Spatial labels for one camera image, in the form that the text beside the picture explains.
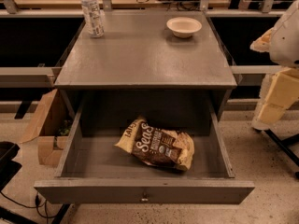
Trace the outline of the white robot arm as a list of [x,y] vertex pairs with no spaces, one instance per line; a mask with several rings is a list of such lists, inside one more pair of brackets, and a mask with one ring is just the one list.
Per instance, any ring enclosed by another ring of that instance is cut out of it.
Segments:
[[264,77],[252,127],[267,130],[299,100],[299,1],[294,1],[276,24],[253,41],[250,49],[268,52],[270,60],[283,66]]

